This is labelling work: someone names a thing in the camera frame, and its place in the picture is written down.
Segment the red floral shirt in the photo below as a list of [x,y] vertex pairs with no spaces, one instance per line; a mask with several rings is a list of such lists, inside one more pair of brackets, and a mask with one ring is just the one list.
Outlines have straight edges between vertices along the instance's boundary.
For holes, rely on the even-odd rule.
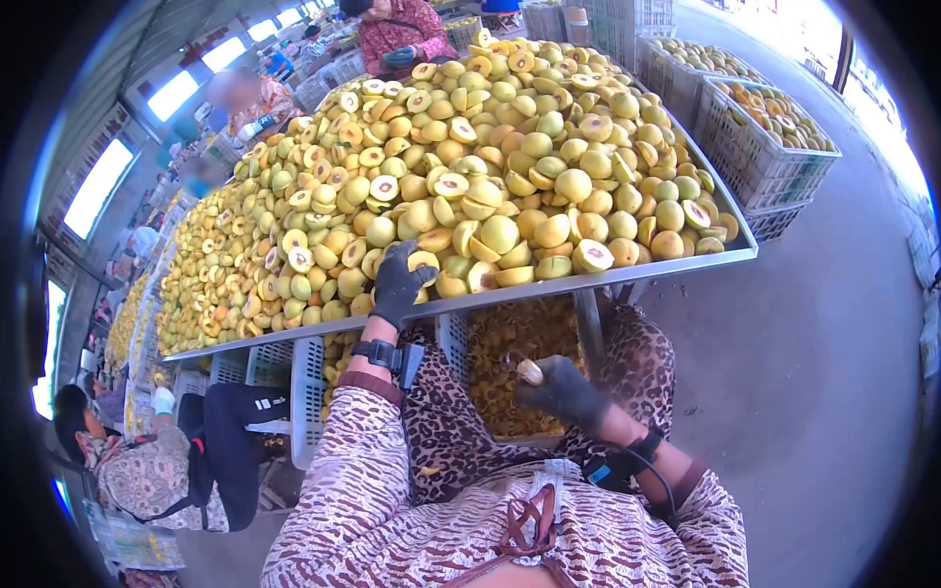
[[[392,14],[388,21],[359,24],[359,47],[366,71],[379,75],[384,70],[382,56],[399,47],[417,45],[425,54],[425,61],[437,56],[457,59],[457,50],[448,44],[441,27],[441,18],[424,0],[391,0]],[[418,30],[391,23],[402,21],[418,26]]]

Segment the concrete floor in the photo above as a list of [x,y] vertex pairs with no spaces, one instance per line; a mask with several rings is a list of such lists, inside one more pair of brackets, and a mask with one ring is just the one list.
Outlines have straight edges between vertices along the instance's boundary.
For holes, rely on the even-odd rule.
[[[673,339],[674,442],[741,505],[753,586],[850,585],[892,521],[915,442],[920,290],[885,160],[832,92],[693,0],[678,35],[736,52],[843,152],[786,238],[754,262],[659,280]],[[283,517],[181,533],[186,586],[257,585]]]

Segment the drawstring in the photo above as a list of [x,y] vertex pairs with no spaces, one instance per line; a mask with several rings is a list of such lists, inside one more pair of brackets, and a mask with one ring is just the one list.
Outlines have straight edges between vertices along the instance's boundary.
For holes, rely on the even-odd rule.
[[[542,502],[542,513],[536,508]],[[522,513],[517,516],[517,508]],[[500,555],[489,562],[477,565],[457,578],[448,581],[444,586],[458,588],[476,580],[484,574],[493,571],[505,562],[532,567],[543,565],[550,571],[563,588],[574,588],[575,583],[568,577],[559,560],[550,555],[555,549],[555,486],[546,484],[530,501],[512,499],[506,504],[506,531],[500,544],[494,550]],[[529,545],[523,537],[523,526],[529,519],[535,521],[535,537]]]

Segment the gloved hand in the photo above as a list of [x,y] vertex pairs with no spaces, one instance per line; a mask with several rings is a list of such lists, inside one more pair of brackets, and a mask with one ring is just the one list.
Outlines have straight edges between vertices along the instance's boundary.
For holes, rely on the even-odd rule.
[[253,136],[257,135],[261,131],[262,125],[260,125],[257,120],[255,122],[250,122],[249,124],[239,129],[237,135],[238,140],[242,141],[243,143],[248,143],[248,141],[250,141]]
[[438,275],[438,269],[428,265],[408,271],[408,256],[416,248],[415,239],[389,247],[375,276],[375,307],[370,315],[381,316],[398,330],[402,330],[402,321],[411,313],[423,284]]
[[411,65],[412,61],[414,61],[417,56],[418,49],[416,49],[414,45],[399,47],[392,53],[386,53],[384,55],[386,63],[395,70]]
[[548,412],[565,424],[577,425],[590,437],[597,437],[613,402],[611,396],[589,384],[569,358],[552,356],[535,364],[542,370],[546,383],[534,387],[520,379],[517,401]]
[[160,386],[153,391],[153,395],[151,396],[153,414],[172,415],[174,405],[176,405],[176,398],[173,397],[173,392],[169,391],[163,386]]
[[236,136],[243,143],[248,143],[248,141],[251,140],[253,136],[257,135],[264,129],[267,129],[275,122],[277,121],[271,115],[264,115],[260,119],[254,122],[250,122],[249,124],[242,127]]

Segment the black pants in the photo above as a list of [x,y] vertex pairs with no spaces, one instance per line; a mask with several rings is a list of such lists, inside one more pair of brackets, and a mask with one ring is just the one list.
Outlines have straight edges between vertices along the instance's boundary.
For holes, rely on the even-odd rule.
[[213,384],[206,396],[180,400],[180,428],[188,437],[206,438],[206,461],[226,509],[229,531],[242,531],[258,509],[258,463],[252,457],[250,424],[291,415],[288,391],[246,384]]

